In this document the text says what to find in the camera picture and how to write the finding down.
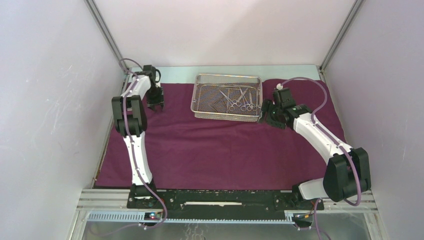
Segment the steel surgical scissors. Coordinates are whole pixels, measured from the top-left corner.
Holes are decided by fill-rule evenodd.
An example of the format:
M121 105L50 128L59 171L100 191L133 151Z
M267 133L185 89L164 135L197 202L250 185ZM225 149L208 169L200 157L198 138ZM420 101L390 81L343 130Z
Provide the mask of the steel surgical scissors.
M227 100L229 107L228 110L229 111L234 111L236 106L237 106L237 101L234 99L230 99L225 93L223 93L221 90L219 90L219 92L223 95L223 97Z

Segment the steel instrument tray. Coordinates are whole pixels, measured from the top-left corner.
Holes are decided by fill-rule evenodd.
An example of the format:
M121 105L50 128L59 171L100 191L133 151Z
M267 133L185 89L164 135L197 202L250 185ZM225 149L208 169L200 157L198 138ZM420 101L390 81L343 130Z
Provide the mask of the steel instrument tray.
M190 109L200 119L258 122L262 103L262 80L257 76L199 74Z

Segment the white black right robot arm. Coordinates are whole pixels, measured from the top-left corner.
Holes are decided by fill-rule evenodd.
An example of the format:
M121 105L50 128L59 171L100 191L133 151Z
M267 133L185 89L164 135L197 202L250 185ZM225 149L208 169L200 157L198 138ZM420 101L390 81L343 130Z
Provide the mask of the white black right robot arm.
M293 186L291 204L304 209L312 199L328 198L358 206L362 193L371 188L368 153L353 148L326 128L306 105L277 104L266 99L261 107L262 119L279 129L290 128L301 135L318 152L326 164L324 176Z

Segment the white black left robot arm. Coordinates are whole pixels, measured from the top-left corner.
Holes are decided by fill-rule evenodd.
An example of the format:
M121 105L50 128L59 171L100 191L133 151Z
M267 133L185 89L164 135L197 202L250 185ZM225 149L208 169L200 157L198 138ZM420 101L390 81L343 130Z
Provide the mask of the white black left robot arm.
M160 77L152 70L132 74L133 81L127 90L111 99L113 124L122 136L131 165L131 188L129 199L138 200L145 208L153 208L158 202L158 194L147 160L145 145L148 120L143 105L155 111L164 109L164 93Z

